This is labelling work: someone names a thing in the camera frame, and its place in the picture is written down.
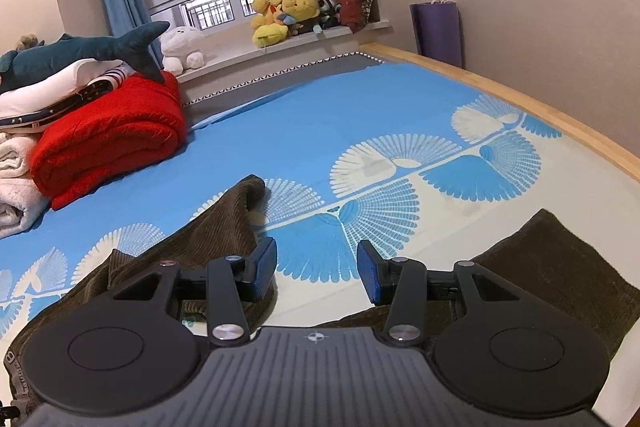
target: bed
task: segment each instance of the bed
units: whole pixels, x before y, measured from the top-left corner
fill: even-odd
[[[268,188],[252,212],[255,233],[278,244],[269,325],[369,307],[354,262],[359,239],[448,270],[540,208],[640,286],[638,159],[472,73],[370,44],[189,101],[185,113],[193,133],[174,158],[0,242],[1,349],[113,248],[142,254],[252,173]],[[639,371],[636,325],[596,404],[612,425],[638,407]],[[10,400],[6,378],[0,399]]]

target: panda plush toy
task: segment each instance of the panda plush toy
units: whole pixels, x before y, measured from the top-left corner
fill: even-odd
[[[335,0],[318,0],[322,30],[340,25],[340,5]]]

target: brown cloth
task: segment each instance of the brown cloth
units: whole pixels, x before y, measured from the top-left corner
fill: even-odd
[[[640,317],[640,290],[548,210],[540,210],[473,261],[596,331],[610,358]],[[381,331],[388,309],[370,308],[318,327],[369,326]],[[430,335],[439,334],[454,320],[447,301],[429,301],[427,315]]]
[[[182,227],[164,241],[151,247],[139,257],[132,257],[114,250],[111,255],[81,280],[60,301],[41,311],[15,337],[4,357],[4,367],[9,373],[14,400],[12,405],[20,409],[18,425],[40,404],[40,400],[31,392],[22,375],[20,359],[22,348],[38,328],[52,320],[73,311],[93,297],[100,295],[126,281],[162,259],[173,259],[185,269],[203,268],[209,261],[223,255],[236,254],[247,256],[256,247],[254,233],[249,222],[249,210],[262,199],[265,193],[264,182],[254,176],[248,176],[224,195],[196,219]],[[244,313],[250,328],[258,325],[260,316],[268,309],[273,300],[273,285],[267,297],[260,303],[244,303]],[[206,317],[205,301],[183,302],[185,318]]]

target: white plush toy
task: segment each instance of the white plush toy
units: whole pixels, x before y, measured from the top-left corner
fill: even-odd
[[[164,55],[162,65],[165,70],[177,76],[184,70],[203,67],[203,38],[202,32],[192,26],[178,26],[165,32],[160,37],[160,47]]]

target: triangular cutout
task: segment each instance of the triangular cutout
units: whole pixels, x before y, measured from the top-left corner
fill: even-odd
[[[483,301],[519,301],[520,298],[484,275],[474,275],[474,283]]]
[[[160,276],[157,273],[150,273],[144,279],[124,288],[123,291],[114,296],[114,300],[150,301],[153,298],[154,293],[156,293],[159,283]]]

